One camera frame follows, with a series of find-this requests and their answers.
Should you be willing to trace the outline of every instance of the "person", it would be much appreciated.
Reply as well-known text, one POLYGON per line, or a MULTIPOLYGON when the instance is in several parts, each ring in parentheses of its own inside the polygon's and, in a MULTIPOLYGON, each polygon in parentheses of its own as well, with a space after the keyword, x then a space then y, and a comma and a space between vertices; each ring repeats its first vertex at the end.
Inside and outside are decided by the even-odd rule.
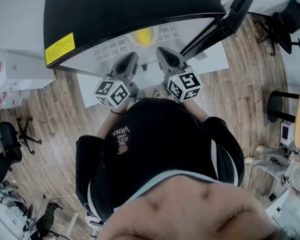
POLYGON ((300 155, 292 152, 290 156, 293 156, 293 161, 289 163, 287 154, 277 149, 257 145, 255 150, 265 157, 276 159, 279 164, 249 156, 244 159, 244 162, 269 173, 283 186, 287 186, 291 195, 300 199, 300 155))
POLYGON ((18 197, 13 195, 13 192, 17 190, 17 187, 10 185, 0 184, 0 204, 2 205, 4 202, 17 202, 25 205, 25 201, 22 197, 18 197))
POLYGON ((56 239, 54 235, 49 235, 49 231, 54 225, 56 209, 63 210, 64 207, 56 200, 49 200, 44 215, 35 223, 37 231, 30 236, 31 240, 56 239))
POLYGON ((225 121, 193 100, 127 106, 76 142, 76 193, 106 220, 100 240, 288 239, 240 188, 244 155, 225 121))

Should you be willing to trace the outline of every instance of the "office chair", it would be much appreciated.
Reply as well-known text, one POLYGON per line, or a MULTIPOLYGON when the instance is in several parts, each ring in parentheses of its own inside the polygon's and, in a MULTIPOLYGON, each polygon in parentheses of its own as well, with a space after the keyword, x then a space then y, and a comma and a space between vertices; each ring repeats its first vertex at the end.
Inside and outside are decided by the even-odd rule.
POLYGON ((292 42, 290 34, 295 33, 300 29, 300 3, 296 0, 290 0, 287 7, 282 12, 275 12, 273 16, 266 22, 269 28, 266 28, 260 21, 254 20, 255 24, 258 23, 267 32, 267 36, 259 40, 257 43, 261 44, 265 40, 270 39, 272 44, 273 53, 271 56, 276 55, 275 43, 279 45, 288 53, 292 53, 292 46, 299 46, 298 42, 292 42))
POLYGON ((31 138, 31 137, 29 137, 27 135, 27 130, 28 130, 29 122, 32 122, 33 118, 29 117, 27 119, 24 128, 22 128, 22 126, 20 124, 20 122, 21 122, 22 119, 20 117, 18 117, 16 120, 17 120, 17 123, 18 123, 19 131, 20 131, 19 140, 23 140, 24 142, 22 142, 22 143, 24 143, 24 145, 26 146, 26 148, 29 150, 30 154, 34 155, 35 152, 30 149, 28 141, 31 141, 31 142, 34 142, 34 143, 38 143, 39 145, 42 144, 42 141, 40 139, 39 140, 35 140, 35 139, 33 139, 33 138, 31 138))
POLYGON ((20 150, 21 144, 18 142, 17 132, 15 127, 9 122, 0 123, 0 142, 3 151, 0 153, 0 184, 5 180, 5 177, 12 164, 21 162, 22 153, 20 150))

